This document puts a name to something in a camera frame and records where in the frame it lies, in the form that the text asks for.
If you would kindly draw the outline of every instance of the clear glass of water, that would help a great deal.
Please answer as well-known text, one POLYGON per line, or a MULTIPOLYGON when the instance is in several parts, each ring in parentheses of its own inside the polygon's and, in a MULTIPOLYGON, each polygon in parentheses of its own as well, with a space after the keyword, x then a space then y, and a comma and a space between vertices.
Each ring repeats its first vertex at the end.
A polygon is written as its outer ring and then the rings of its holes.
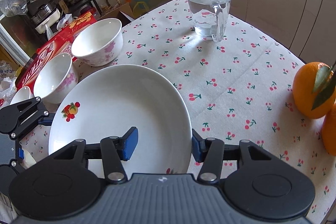
POLYGON ((231 0, 188 0, 195 32, 219 42, 224 37, 231 0))

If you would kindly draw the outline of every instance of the cherry print tablecloth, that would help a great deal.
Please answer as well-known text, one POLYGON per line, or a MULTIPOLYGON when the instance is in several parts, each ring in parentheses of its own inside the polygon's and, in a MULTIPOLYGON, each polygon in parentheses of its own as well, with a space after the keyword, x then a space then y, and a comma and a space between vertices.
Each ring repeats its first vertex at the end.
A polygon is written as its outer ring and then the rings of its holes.
MULTIPOLYGON (((122 52, 106 66, 138 64, 161 73, 182 95, 201 136, 227 144, 250 139, 306 174, 316 189, 307 217, 323 220, 336 195, 336 161, 323 147, 323 120, 308 119, 294 105, 291 85, 303 65, 297 57, 233 16, 220 43, 197 36, 187 0, 173 0, 122 30, 122 52)), ((81 79, 102 68, 75 64, 81 79)), ((39 126, 22 140, 37 161, 48 155, 49 131, 39 126)), ((188 171, 200 168, 191 158, 188 171)), ((224 162, 222 177, 235 168, 224 162)))

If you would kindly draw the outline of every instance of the green leaf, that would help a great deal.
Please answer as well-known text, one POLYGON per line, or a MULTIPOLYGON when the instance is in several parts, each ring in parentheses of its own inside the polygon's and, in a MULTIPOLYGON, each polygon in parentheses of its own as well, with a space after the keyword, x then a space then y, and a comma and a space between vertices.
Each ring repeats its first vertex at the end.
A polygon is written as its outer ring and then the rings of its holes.
POLYGON ((317 71, 312 93, 317 92, 321 87, 323 87, 324 83, 328 79, 328 76, 330 75, 330 72, 331 69, 328 66, 322 66, 322 68, 317 71))
POLYGON ((311 110, 322 105, 326 100, 328 100, 334 93, 336 86, 336 73, 331 77, 331 80, 327 83, 326 87, 319 92, 314 100, 313 107, 311 110))

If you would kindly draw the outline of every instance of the wicker basket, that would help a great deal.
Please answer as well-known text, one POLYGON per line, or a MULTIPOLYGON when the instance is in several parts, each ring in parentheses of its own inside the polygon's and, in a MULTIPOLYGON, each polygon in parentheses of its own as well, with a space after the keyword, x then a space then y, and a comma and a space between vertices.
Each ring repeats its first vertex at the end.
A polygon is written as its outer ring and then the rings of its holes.
POLYGON ((106 4, 107 4, 107 5, 101 7, 101 10, 102 10, 103 15, 105 15, 105 14, 111 12, 111 11, 114 10, 115 8, 120 7, 120 6, 122 5, 121 2, 120 2, 120 0, 116 0, 116 2, 117 2, 116 5, 111 5, 111 4, 109 3, 109 0, 105 0, 105 1, 106 1, 106 4))

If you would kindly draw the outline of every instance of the floral bowl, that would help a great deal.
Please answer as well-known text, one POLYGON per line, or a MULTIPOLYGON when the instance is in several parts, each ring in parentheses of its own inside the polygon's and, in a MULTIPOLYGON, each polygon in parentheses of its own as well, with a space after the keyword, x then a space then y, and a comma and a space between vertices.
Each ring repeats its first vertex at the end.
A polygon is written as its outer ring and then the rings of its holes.
POLYGON ((40 71, 34 84, 34 95, 45 102, 59 104, 77 83, 78 73, 71 55, 64 52, 52 58, 40 71))
POLYGON ((74 40, 71 52, 90 66, 99 67, 115 59, 122 46, 121 21, 106 18, 83 30, 74 40))

